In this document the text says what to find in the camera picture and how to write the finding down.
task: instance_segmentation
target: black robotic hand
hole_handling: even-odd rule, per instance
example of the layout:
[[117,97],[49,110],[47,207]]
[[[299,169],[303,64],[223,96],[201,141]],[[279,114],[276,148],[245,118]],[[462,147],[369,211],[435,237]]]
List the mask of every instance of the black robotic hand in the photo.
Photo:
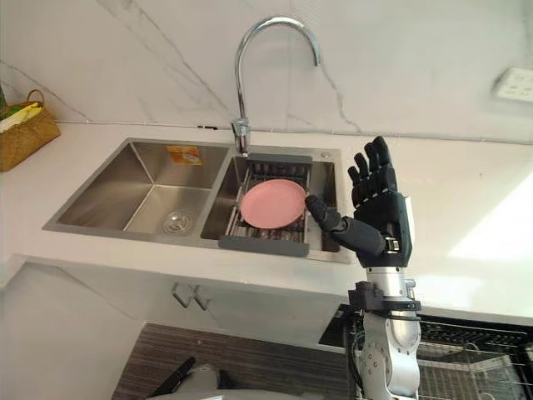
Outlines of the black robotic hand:
[[308,196],[307,209],[322,231],[356,252],[368,267],[406,267],[411,256],[411,235],[406,200],[397,191],[396,174],[383,137],[365,146],[369,163],[359,152],[357,168],[348,168],[353,181],[354,218],[327,207],[317,196]]

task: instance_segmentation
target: marble wall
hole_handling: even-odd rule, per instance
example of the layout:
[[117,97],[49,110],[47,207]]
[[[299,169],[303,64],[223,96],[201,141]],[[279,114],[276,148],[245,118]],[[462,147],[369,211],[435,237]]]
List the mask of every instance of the marble wall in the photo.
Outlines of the marble wall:
[[8,100],[41,88],[58,119],[228,126],[242,34],[286,14],[244,62],[255,128],[533,143],[533,105],[491,97],[533,68],[533,0],[2,0]]

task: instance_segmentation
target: sticker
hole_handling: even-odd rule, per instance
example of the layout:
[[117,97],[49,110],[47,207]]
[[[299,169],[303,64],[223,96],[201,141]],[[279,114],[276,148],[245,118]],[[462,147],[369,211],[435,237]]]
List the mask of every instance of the sticker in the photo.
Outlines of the sticker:
[[176,164],[202,165],[200,152],[196,146],[167,146],[167,151]]

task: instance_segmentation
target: faucet spout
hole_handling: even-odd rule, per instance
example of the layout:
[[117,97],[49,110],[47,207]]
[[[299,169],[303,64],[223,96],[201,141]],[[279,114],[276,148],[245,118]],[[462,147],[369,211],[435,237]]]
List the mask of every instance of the faucet spout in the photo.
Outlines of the faucet spout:
[[311,50],[313,52],[313,61],[315,66],[320,64],[320,49],[318,47],[318,41],[315,35],[308,27],[306,27],[300,21],[290,17],[269,17],[264,19],[248,30],[242,37],[239,47],[237,49],[237,55],[235,56],[235,79],[237,81],[237,96],[239,101],[239,111],[241,113],[240,118],[236,118],[232,121],[232,129],[235,134],[237,149],[240,154],[248,154],[248,143],[250,139],[250,125],[247,117],[247,110],[244,105],[244,95],[242,89],[242,58],[245,50],[247,49],[250,41],[260,32],[264,31],[268,27],[275,25],[282,25],[289,28],[296,29],[301,33],[309,42]]

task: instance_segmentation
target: dishwasher rack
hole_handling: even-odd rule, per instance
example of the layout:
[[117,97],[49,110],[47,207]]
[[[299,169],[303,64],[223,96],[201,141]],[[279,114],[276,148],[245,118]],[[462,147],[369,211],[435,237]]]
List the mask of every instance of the dishwasher rack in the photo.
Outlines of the dishwasher rack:
[[311,169],[307,164],[286,165],[276,162],[250,162],[248,163],[243,184],[237,194],[237,203],[233,207],[230,222],[227,224],[226,235],[245,238],[261,238],[270,240],[288,240],[295,243],[306,243],[307,210],[287,227],[278,229],[259,229],[247,223],[241,214],[242,199],[246,193],[259,183],[271,179],[291,180],[304,188],[309,193]]
[[[354,321],[351,352],[357,365],[364,333]],[[417,352],[420,400],[533,399],[533,336],[531,332],[421,321]],[[361,399],[359,389],[355,397]]]

